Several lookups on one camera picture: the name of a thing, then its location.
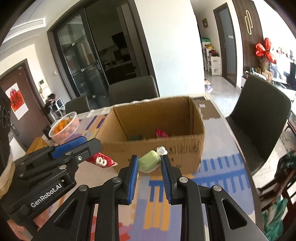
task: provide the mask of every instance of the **red balloon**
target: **red balloon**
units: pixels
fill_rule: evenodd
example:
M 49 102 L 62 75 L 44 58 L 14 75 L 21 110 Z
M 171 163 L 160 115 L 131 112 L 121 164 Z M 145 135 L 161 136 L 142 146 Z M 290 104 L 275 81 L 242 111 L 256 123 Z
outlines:
M 269 38 L 265 38 L 265 39 L 264 39 L 264 44 L 265 44 L 265 48 L 266 48 L 266 50 L 267 50 L 267 51 L 270 50 L 270 48 L 271 48 L 271 41 L 270 41 Z
M 266 56 L 266 58 L 272 62 L 273 64 L 276 64 L 276 58 L 275 56 L 269 51 L 271 48 L 271 41 L 269 38 L 265 38 L 264 39 L 264 44 L 265 44 L 265 48 L 263 47 L 263 45 L 261 43 L 257 43 L 255 45 L 255 54 L 257 57 L 261 58 L 264 55 Z
M 256 56 L 257 57 L 263 57 L 264 56 L 266 50 L 265 50 L 265 48 L 263 47 L 263 45 L 261 43 L 257 43 L 255 45 L 255 49 L 256 49 Z
M 272 62 L 273 64 L 276 64 L 276 58 L 271 52 L 266 51 L 265 56 L 270 62 Z

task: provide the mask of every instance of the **wooden chair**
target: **wooden chair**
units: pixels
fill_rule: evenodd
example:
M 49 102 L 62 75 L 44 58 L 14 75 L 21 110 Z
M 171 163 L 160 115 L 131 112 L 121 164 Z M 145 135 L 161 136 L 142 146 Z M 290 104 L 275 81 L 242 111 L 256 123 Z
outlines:
M 264 187 L 257 189 L 259 191 L 262 211 L 271 207 L 281 195 L 288 199 L 288 211 L 295 208 L 291 199 L 296 195 L 296 192 L 294 192 L 291 196 L 288 194 L 288 189 L 294 184 L 294 182 L 291 182 L 294 175 L 296 175 L 296 170 L 290 170 L 287 174 L 279 175 L 267 183 Z
M 288 212 L 283 219 L 283 226 L 284 234 L 286 235 L 288 235 L 287 233 L 291 230 L 293 230 L 294 233 L 296 232 L 296 202 L 293 204 L 292 208 L 290 207 L 290 209 L 288 209 Z

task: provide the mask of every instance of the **red paper decoration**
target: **red paper decoration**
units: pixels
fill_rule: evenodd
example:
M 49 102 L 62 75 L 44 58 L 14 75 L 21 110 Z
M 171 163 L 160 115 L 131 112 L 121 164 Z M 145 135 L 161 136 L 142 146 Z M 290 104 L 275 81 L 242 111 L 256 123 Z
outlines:
M 20 93 L 18 93 L 15 89 L 10 91 L 10 99 L 11 99 L 11 107 L 13 110 L 17 110 L 23 104 L 23 98 Z
M 265 48 L 263 47 L 263 45 L 261 43 L 257 43 L 255 45 L 255 49 L 256 49 L 256 56 L 257 57 L 263 57 L 264 55 L 266 56 L 266 58 L 272 62 L 273 64 L 276 64 L 276 58 L 275 56 L 270 52 L 270 48 L 271 48 L 271 41 L 269 38 L 265 38 L 264 39 L 264 45 Z

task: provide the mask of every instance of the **picture frame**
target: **picture frame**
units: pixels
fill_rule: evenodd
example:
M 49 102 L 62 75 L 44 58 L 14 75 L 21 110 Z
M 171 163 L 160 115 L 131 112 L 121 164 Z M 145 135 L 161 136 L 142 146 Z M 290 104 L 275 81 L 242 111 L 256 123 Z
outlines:
M 207 23 L 207 18 L 204 18 L 204 19 L 202 20 L 202 24 L 203 24 L 204 28 L 208 28 L 208 27 L 209 27 L 209 25 L 208 25 L 208 23 Z

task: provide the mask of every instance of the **dining table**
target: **dining table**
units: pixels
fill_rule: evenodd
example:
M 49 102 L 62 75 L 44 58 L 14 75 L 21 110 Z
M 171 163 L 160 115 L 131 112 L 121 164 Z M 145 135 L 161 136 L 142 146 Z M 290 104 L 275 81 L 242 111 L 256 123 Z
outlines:
M 263 230 L 259 197 L 243 153 L 230 126 L 208 93 L 190 95 L 190 97 L 197 104 L 198 101 L 209 100 L 217 115 L 214 118 L 203 119 L 205 141 L 198 171 L 182 173 L 182 175 L 192 179 L 198 185 L 206 187 L 220 185 Z M 85 136 L 88 140 L 95 138 L 111 108 L 105 107 L 78 114 L 80 125 L 70 139 L 79 136 Z M 75 188 L 46 211 L 51 216 L 79 185 L 86 184 L 89 187 L 102 185 L 117 175 L 118 172 L 112 167 L 101 168 L 86 161 L 80 163 L 75 174 L 77 182 Z M 204 206 L 203 213 L 206 239 L 209 240 Z M 97 206 L 92 223 L 91 240 L 94 240 L 96 216 Z M 99 217 L 98 220 L 104 221 L 104 217 Z M 120 241 L 177 241 L 180 240 L 180 231 L 181 206 L 169 205 L 164 192 L 162 176 L 141 175 L 140 173 L 132 204 L 119 206 Z

